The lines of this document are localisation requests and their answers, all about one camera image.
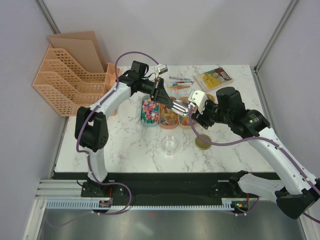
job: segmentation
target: gray floor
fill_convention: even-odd
[[[47,209],[54,225],[87,210]],[[42,223],[39,240],[305,240],[301,222],[261,201],[248,216],[218,211],[131,210],[114,216],[88,214],[59,228]]]

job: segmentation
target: marker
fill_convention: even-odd
[[[183,80],[183,81],[191,81],[190,78],[184,78],[184,77],[177,77],[177,76],[170,76],[170,79],[176,79],[176,80]]]
[[[191,86],[167,86],[166,88],[168,88],[168,89],[187,89],[190,87]]]
[[[195,81],[173,81],[173,84],[193,84]]]
[[[173,83],[172,86],[191,86],[192,82],[186,82],[186,83]]]

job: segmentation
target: white wall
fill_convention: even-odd
[[[0,3],[0,239],[22,239],[63,118],[33,89],[51,33],[33,0]]]
[[[61,32],[94,30],[111,62],[142,51],[167,65],[254,66],[290,0],[44,2]],[[146,62],[126,56],[120,65],[132,60]]]
[[[320,1],[300,1],[259,76],[278,135],[320,177]],[[320,219],[320,202],[312,207]]]

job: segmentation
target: white marble surface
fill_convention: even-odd
[[[163,77],[166,82],[169,82],[169,76],[191,78],[192,75],[218,67],[223,67],[234,79],[234,82],[228,86],[233,86],[240,91],[246,108],[262,112],[248,65],[168,66],[169,71]],[[178,99],[188,96],[191,89],[199,89],[199,86],[195,83],[192,88],[180,90],[167,88],[167,92]],[[216,90],[209,93],[216,96]],[[264,158],[246,142],[234,146],[211,146],[203,151],[195,146],[196,135],[192,129],[182,129],[179,126],[175,129],[163,129],[159,126],[143,127],[140,124],[143,96],[142,93],[135,93],[119,106],[117,115],[111,116],[107,121],[109,140],[104,147],[104,157],[108,172],[273,171]],[[56,172],[88,171],[86,155],[76,152],[75,124],[76,118],[70,117],[55,168]],[[240,139],[223,124],[215,124],[208,130],[197,125],[196,129],[200,133],[209,135],[212,141],[218,143]],[[175,136],[178,140],[178,149],[173,156],[165,155],[160,146],[162,138],[167,135]]]

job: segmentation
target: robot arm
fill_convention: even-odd
[[[307,171],[290,153],[292,161],[289,160],[283,152],[289,151],[283,146],[269,122],[257,110],[246,109],[237,90],[233,87],[219,89],[216,92],[218,104],[209,100],[200,90],[190,93],[189,103],[171,100],[164,88],[164,80],[158,77],[168,70],[167,67],[157,66],[154,82],[145,78],[147,69],[146,64],[134,61],[131,69],[119,77],[118,87],[113,86],[105,95],[109,98],[103,97],[89,108],[80,107],[77,112],[75,138],[80,137],[79,145],[90,154],[90,165],[99,182],[103,182],[108,175],[103,152],[109,137],[107,119],[124,100],[136,92],[142,92],[183,117],[189,115],[191,107],[197,107],[192,119],[205,129],[214,123],[227,124],[235,134],[247,139],[281,179],[267,180],[240,171],[229,181],[235,193],[251,193],[273,201],[293,219],[297,219],[319,199],[320,178],[317,179]],[[86,123],[93,110],[94,113]],[[84,131],[79,136],[84,123]],[[92,172],[88,173],[88,177],[92,182],[96,182]]]
[[[103,182],[108,175],[103,151],[109,138],[107,120],[123,101],[130,98],[136,92],[142,92],[150,95],[152,100],[165,104],[181,116],[187,116],[189,113],[188,104],[170,99],[164,88],[164,80],[159,75],[168,71],[167,66],[160,64],[156,67],[155,81],[150,81],[145,77],[148,69],[149,66],[147,64],[134,61],[131,69],[119,77],[117,87],[115,83],[101,100],[90,107],[80,107],[77,111],[74,133],[76,139],[79,138],[81,128],[85,124],[89,114],[95,110],[80,136],[79,145],[86,153],[89,153],[90,166],[94,176],[100,182]],[[89,172],[88,177],[95,182],[93,173]]]
[[[214,123],[222,123],[243,139],[259,137],[247,142],[266,159],[281,179],[267,180],[240,171],[230,179],[233,188],[273,201],[286,215],[297,219],[319,199],[319,194],[311,188],[310,183],[320,190],[320,178],[317,179],[289,153],[260,112],[245,108],[239,91],[224,87],[216,92],[216,96],[218,104],[209,100],[204,92],[192,91],[188,100],[191,106],[197,107],[192,118],[205,129]],[[273,141],[276,146],[263,138]],[[289,153],[293,162],[283,150]]]

